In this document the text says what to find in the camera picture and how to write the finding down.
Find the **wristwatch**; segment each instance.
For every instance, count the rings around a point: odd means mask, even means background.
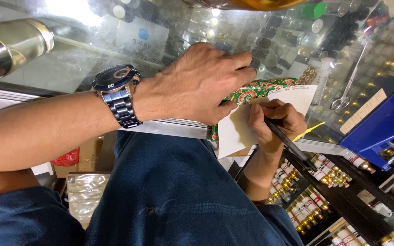
[[[126,129],[142,125],[130,101],[140,76],[132,65],[117,65],[97,74],[93,82],[95,94],[103,98],[118,123]]]

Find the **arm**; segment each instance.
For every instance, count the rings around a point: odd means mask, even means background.
[[[248,67],[250,61],[247,52],[226,56],[209,43],[194,44],[166,70],[135,87],[132,104],[136,117],[140,121],[171,117],[216,124],[236,108],[233,102],[219,106],[220,101],[256,76]],[[29,169],[118,128],[109,107],[93,92],[1,110],[0,172]]]
[[[281,120],[278,127],[294,139],[306,130],[305,117],[294,109],[293,105],[278,99],[268,103],[252,105],[249,125],[258,137],[260,149],[244,168],[238,179],[238,185],[255,204],[262,205],[268,196],[271,180],[278,169],[284,144],[264,123],[264,115],[270,119]]]

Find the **glass counter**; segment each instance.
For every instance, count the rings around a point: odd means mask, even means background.
[[[306,116],[309,126],[326,123],[304,141],[338,144],[342,124],[381,88],[375,78],[394,76],[394,6],[389,11],[377,0],[308,4],[314,8],[301,4],[259,12],[191,8],[182,0],[0,0],[0,21],[38,19],[56,41],[51,53],[0,79],[0,88],[87,91],[97,73],[128,63],[149,77],[196,42],[210,42],[228,54],[249,51],[257,79],[296,77],[306,85],[314,83],[321,59],[331,57],[335,66],[321,104]],[[330,104],[342,95],[362,40],[370,44],[348,93],[351,104],[332,111]],[[173,123],[200,127],[196,137],[211,135],[210,126]]]

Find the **black pen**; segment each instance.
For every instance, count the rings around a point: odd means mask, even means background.
[[[264,116],[264,122],[270,130],[279,137],[282,142],[293,152],[293,154],[302,161],[306,170],[317,171],[317,167],[308,159],[308,157],[279,129],[271,120]]]

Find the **blue metal watch strap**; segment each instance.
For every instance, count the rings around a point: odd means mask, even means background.
[[[103,93],[103,98],[120,126],[128,129],[142,125],[142,122],[135,116],[130,97],[125,88],[113,93]]]

